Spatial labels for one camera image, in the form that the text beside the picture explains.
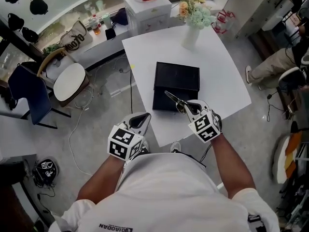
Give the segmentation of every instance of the blue chair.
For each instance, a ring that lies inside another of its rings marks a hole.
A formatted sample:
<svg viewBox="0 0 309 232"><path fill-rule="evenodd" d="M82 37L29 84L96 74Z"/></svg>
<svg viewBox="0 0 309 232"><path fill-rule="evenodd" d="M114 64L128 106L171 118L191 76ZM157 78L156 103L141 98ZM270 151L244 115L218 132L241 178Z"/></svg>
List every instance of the blue chair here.
<svg viewBox="0 0 309 232"><path fill-rule="evenodd" d="M27 99L31 120L34 125L58 129L55 126L40 123L50 111L71 118L70 115L52 108L45 82L24 66L18 65L16 67L9 78L8 84L15 100Z"/></svg>

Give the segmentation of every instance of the forearm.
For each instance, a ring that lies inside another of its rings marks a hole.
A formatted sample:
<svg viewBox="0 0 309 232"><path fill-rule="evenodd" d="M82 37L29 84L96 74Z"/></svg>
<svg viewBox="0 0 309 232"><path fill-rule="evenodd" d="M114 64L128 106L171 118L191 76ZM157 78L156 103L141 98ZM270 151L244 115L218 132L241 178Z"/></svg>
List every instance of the forearm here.
<svg viewBox="0 0 309 232"><path fill-rule="evenodd" d="M83 185L76 200L88 199L95 204L115 192L124 161L109 156L95 174Z"/></svg>
<svg viewBox="0 0 309 232"><path fill-rule="evenodd" d="M231 199L245 188L255 188L253 178L237 152L221 134L211 141L222 182Z"/></svg>

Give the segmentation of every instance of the black shirt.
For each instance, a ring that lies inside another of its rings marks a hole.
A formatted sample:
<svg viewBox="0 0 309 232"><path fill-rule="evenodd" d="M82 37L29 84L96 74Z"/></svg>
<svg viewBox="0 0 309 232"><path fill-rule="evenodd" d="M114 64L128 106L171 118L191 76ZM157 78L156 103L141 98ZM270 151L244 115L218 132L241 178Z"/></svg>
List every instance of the black shirt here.
<svg viewBox="0 0 309 232"><path fill-rule="evenodd" d="M304 37L296 46L292 47L295 64L299 68L301 65L301 59L309 48L309 39L307 38L307 36L309 36L309 22L305 23L304 26L305 26L306 37Z"/></svg>

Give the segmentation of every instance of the white t-shirt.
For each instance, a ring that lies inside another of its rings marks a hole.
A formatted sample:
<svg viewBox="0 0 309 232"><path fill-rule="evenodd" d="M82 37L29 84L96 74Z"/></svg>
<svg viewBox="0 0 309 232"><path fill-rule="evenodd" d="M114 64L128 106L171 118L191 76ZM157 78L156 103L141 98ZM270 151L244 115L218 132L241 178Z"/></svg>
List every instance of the white t-shirt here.
<svg viewBox="0 0 309 232"><path fill-rule="evenodd" d="M248 232L248 214L259 215L267 232L278 219L257 191L233 199L220 194L205 168L184 154L135 158L125 167L116 192L95 205L79 200L50 232Z"/></svg>

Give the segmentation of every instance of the flower bouquet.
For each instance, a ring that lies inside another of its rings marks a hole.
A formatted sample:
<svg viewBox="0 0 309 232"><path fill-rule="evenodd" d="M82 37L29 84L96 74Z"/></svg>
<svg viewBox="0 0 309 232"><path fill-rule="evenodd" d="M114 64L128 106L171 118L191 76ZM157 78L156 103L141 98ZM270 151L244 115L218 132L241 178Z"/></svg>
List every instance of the flower bouquet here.
<svg viewBox="0 0 309 232"><path fill-rule="evenodd" d="M216 21L211 15L205 0L182 0L179 4L179 19L184 20L189 29L183 40L182 46L193 49L199 36L199 31L209 27Z"/></svg>

